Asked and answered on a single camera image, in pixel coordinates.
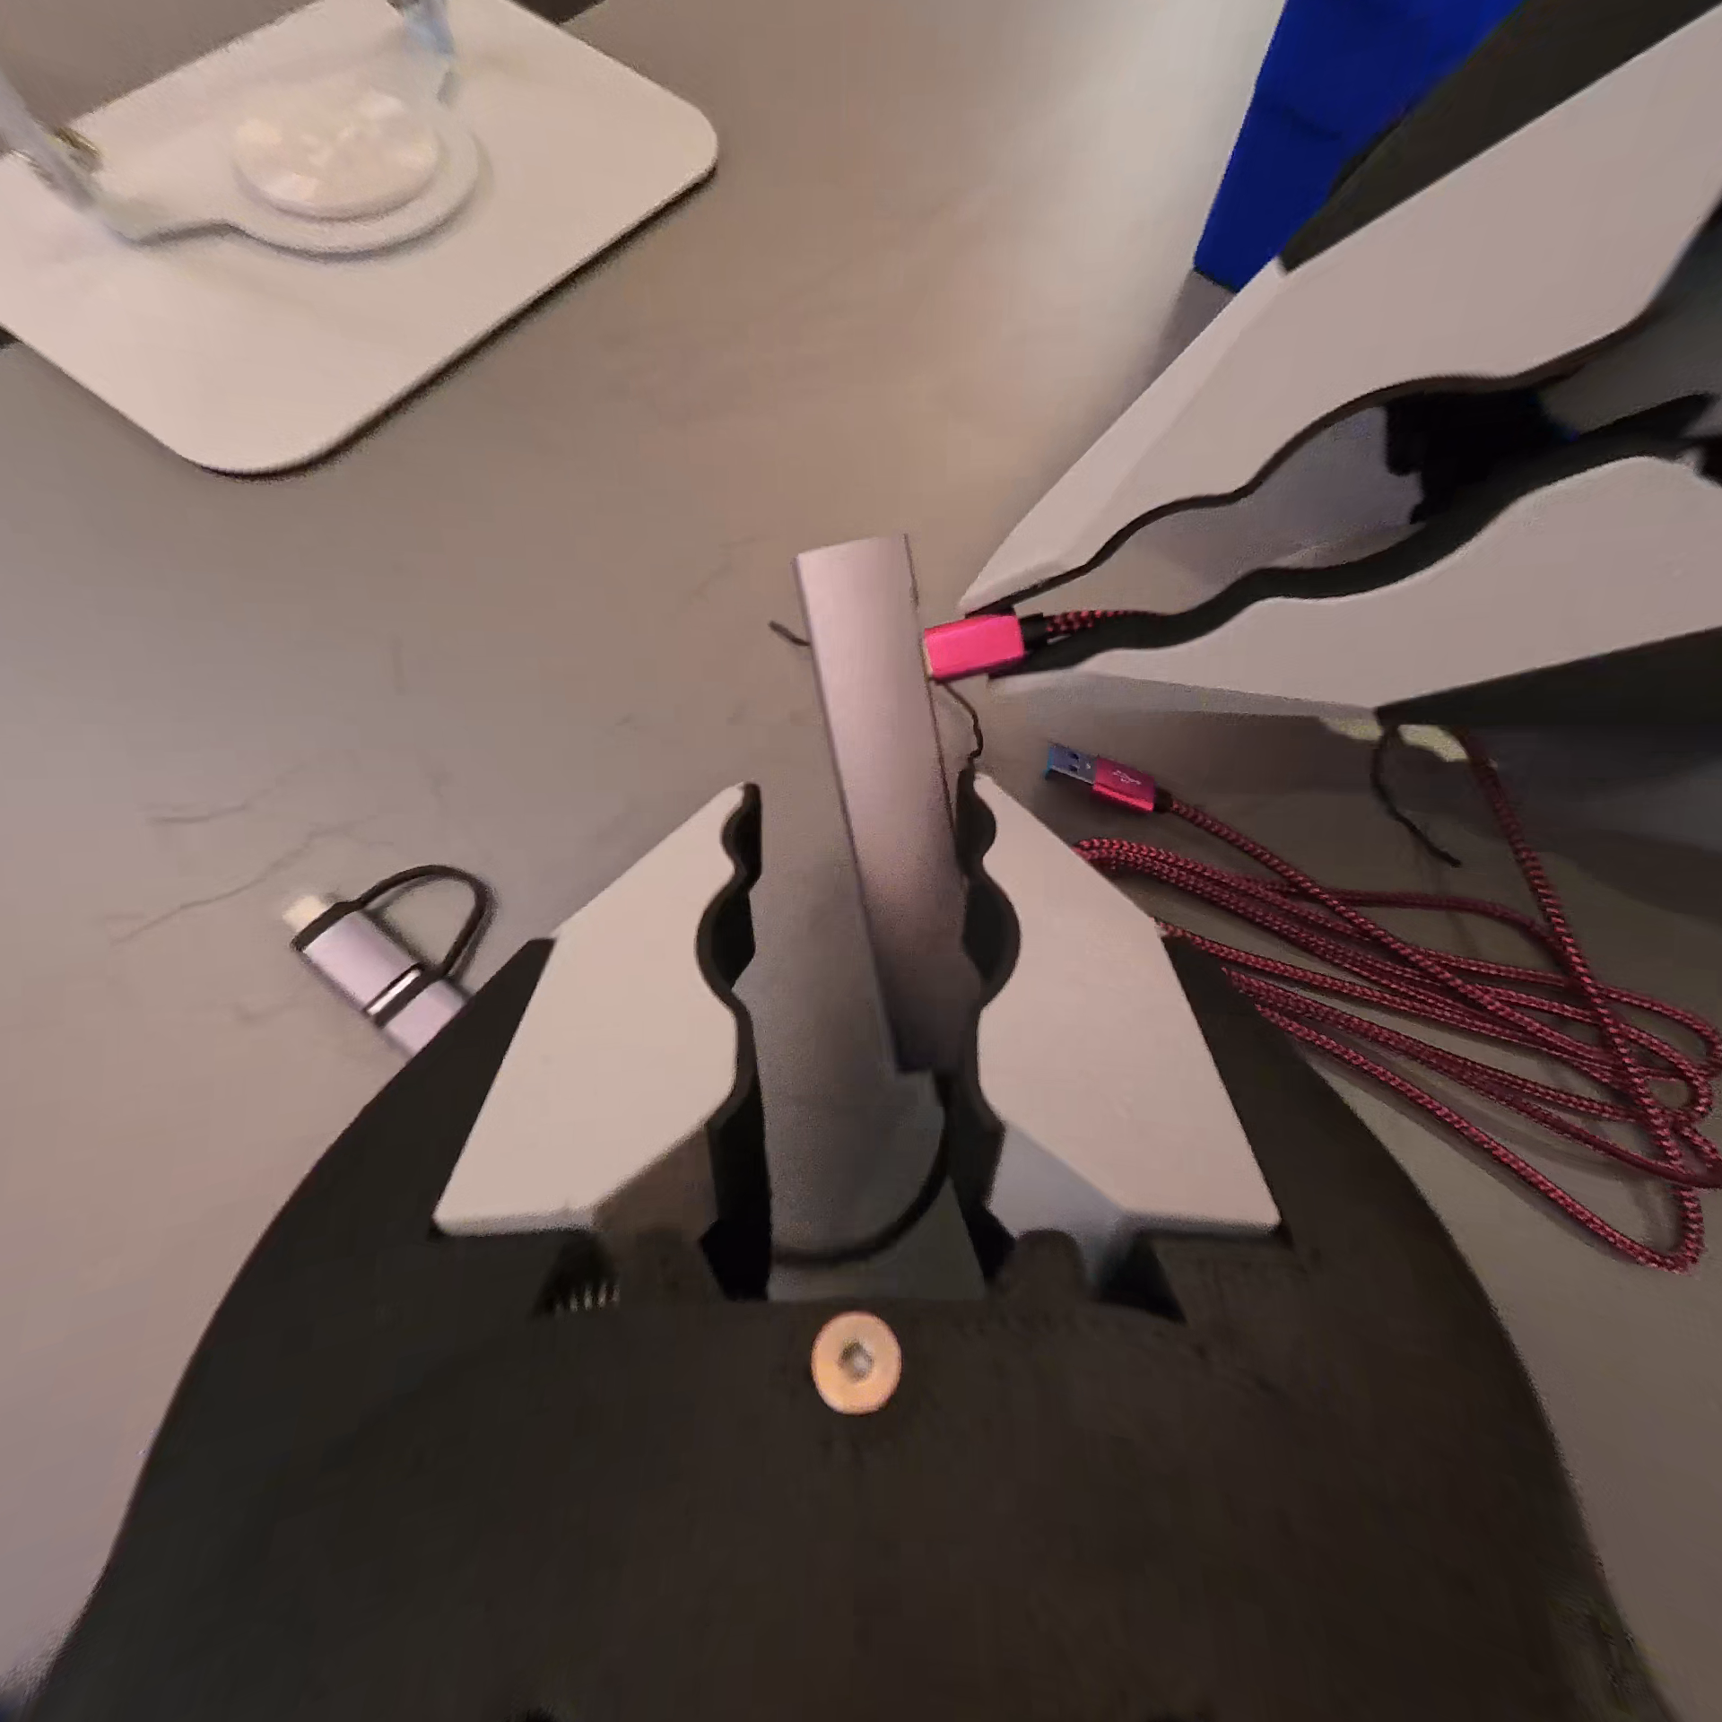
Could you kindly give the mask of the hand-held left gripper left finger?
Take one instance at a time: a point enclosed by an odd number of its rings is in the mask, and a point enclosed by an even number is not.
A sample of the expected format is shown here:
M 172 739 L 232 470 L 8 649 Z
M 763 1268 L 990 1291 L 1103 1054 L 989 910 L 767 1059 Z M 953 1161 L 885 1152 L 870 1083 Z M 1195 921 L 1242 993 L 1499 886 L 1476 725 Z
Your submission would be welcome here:
M 757 784 L 718 792 L 567 916 L 433 1210 L 446 1238 L 672 1231 L 732 1299 L 767 1289 Z

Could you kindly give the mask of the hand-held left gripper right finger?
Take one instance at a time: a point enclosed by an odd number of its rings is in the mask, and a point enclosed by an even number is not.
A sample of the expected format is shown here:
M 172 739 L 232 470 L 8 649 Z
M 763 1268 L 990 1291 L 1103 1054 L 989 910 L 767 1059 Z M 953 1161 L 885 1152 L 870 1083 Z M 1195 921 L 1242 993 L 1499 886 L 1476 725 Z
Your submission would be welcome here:
M 1007 1236 L 1062 1236 L 1083 1280 L 1140 1238 L 1271 1238 L 1279 1210 L 1156 923 L 986 774 L 959 784 L 980 983 L 947 1170 Z

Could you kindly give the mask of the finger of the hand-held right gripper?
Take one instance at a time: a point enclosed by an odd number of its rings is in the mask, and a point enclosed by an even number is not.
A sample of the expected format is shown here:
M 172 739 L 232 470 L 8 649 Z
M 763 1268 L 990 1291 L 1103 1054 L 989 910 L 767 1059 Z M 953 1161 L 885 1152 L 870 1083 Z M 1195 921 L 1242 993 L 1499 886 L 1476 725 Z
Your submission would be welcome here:
M 995 680 L 1202 714 L 1716 714 L 1717 462 L 1564 455 L 1352 566 L 1258 571 Z
M 1719 193 L 1717 13 L 1511 13 L 1010 532 L 989 615 L 1251 494 L 1325 425 L 1639 326 Z

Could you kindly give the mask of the grey usb plug adapter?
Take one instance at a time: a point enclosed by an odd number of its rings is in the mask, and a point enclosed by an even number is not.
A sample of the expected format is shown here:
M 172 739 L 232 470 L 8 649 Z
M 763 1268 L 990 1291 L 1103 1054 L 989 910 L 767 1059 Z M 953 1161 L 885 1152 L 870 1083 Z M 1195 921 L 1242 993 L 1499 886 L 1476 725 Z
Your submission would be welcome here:
M 439 957 L 419 951 L 385 915 L 406 893 L 450 885 L 468 913 Z M 386 874 L 350 898 L 304 893 L 281 918 L 294 952 L 403 1058 L 417 1058 L 468 1003 L 466 970 L 496 910 L 492 890 L 449 865 Z

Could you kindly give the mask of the blue plastic bin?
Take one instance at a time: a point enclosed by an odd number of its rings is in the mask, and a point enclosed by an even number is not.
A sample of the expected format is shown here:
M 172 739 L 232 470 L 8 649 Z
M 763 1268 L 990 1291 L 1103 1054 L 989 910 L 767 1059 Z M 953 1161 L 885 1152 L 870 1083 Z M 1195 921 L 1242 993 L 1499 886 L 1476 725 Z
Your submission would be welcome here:
M 1516 3 L 1288 3 L 1195 248 L 1237 291 Z

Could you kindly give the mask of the white adjustable stand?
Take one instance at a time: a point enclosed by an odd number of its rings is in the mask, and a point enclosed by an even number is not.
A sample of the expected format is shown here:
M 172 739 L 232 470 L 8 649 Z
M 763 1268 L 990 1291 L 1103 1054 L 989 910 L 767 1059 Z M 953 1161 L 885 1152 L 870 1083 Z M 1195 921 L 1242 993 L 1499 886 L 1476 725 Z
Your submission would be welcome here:
M 269 4 L 65 117 L 5 68 L 5 335 L 189 465 L 310 465 L 702 186 L 525 4 Z

